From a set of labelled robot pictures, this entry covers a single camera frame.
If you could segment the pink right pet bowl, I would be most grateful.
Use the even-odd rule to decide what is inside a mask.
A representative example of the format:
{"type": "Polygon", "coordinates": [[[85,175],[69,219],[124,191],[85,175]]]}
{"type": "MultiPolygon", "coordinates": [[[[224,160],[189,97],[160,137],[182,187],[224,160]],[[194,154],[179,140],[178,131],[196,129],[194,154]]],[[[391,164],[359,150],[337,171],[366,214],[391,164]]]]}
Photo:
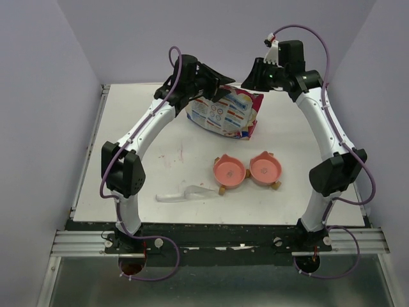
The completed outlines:
{"type": "Polygon", "coordinates": [[[260,186],[278,190],[282,175],[282,166],[273,153],[264,151],[253,157],[249,163],[250,176],[253,182],[260,186]]]}

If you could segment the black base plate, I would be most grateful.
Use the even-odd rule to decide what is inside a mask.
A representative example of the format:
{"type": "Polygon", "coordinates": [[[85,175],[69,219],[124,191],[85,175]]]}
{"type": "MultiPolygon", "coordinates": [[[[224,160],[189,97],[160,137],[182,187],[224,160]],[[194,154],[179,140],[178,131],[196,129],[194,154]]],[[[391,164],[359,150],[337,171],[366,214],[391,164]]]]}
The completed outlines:
{"type": "Polygon", "coordinates": [[[114,223],[68,221],[71,232],[100,232],[102,254],[144,267],[290,265],[292,253],[331,251],[325,230],[309,235],[297,225],[143,223],[131,239],[114,223]]]}

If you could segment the pet food bag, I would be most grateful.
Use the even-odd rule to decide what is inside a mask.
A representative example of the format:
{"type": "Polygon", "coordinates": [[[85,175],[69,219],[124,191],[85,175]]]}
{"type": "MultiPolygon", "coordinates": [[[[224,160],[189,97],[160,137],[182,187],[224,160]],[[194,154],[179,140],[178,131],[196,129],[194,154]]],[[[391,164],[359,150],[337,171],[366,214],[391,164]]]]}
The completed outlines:
{"type": "Polygon", "coordinates": [[[227,138],[250,139],[264,95],[236,86],[223,87],[229,93],[217,102],[197,98],[185,108],[187,118],[210,132],[227,138]]]}

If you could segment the clear plastic scoop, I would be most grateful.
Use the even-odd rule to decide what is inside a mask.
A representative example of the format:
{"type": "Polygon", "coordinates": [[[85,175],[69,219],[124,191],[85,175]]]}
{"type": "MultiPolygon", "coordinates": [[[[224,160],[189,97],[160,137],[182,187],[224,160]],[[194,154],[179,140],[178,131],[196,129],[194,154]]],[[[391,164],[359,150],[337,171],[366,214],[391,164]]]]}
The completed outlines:
{"type": "Polygon", "coordinates": [[[181,203],[186,201],[207,200],[217,198],[216,190],[207,189],[198,185],[187,186],[182,192],[174,194],[157,194],[155,199],[159,203],[181,203]]]}

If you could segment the pink left pet bowl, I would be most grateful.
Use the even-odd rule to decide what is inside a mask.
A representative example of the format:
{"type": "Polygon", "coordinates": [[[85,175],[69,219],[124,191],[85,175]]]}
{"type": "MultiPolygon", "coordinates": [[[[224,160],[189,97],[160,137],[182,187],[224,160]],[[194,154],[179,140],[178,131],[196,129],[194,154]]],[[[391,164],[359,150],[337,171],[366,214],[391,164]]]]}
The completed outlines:
{"type": "Polygon", "coordinates": [[[220,186],[236,189],[246,179],[247,169],[239,159],[224,154],[215,159],[213,175],[220,186]]]}

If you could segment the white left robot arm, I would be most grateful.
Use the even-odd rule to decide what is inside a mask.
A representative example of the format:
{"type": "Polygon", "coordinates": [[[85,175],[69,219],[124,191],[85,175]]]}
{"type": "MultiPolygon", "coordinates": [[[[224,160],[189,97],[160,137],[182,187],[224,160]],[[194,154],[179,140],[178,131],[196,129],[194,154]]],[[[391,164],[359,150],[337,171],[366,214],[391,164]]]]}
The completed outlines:
{"type": "Polygon", "coordinates": [[[196,98],[217,102],[230,91],[224,89],[235,80],[201,63],[194,56],[182,54],[176,60],[173,73],[153,94],[153,100],[142,118],[117,142],[104,143],[101,150],[100,191],[104,199],[112,198],[116,208],[116,227],[123,234],[120,246],[129,253],[142,243],[136,233],[141,225],[137,195],[146,174],[142,159],[165,126],[196,98]]]}

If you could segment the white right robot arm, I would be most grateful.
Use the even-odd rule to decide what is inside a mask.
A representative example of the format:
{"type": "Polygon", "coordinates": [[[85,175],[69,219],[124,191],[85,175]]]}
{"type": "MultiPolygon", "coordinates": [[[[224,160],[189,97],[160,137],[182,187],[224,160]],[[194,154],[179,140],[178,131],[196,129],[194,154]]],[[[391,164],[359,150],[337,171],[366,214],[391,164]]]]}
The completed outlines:
{"type": "Polygon", "coordinates": [[[313,192],[298,221],[303,229],[294,234],[296,247],[307,251],[316,245],[315,232],[324,229],[331,204],[356,180],[367,153],[356,149],[345,135],[330,106],[320,73],[306,70],[303,43],[300,40],[278,42],[269,36],[265,45],[269,48],[267,54],[254,60],[242,88],[259,92],[277,88],[285,91],[305,116],[322,159],[309,172],[313,192]]]}

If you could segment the pink pet bowl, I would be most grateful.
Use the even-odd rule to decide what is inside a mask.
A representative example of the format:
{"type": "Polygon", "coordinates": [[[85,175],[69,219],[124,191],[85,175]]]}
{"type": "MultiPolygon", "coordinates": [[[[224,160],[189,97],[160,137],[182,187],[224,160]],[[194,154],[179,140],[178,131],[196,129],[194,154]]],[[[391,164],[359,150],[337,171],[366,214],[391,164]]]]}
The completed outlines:
{"type": "Polygon", "coordinates": [[[239,159],[224,154],[215,159],[213,175],[220,186],[236,189],[246,179],[247,169],[239,159]]]}
{"type": "Polygon", "coordinates": [[[253,157],[249,163],[250,176],[253,182],[260,186],[278,190],[282,175],[282,166],[273,153],[264,151],[253,157]]]}

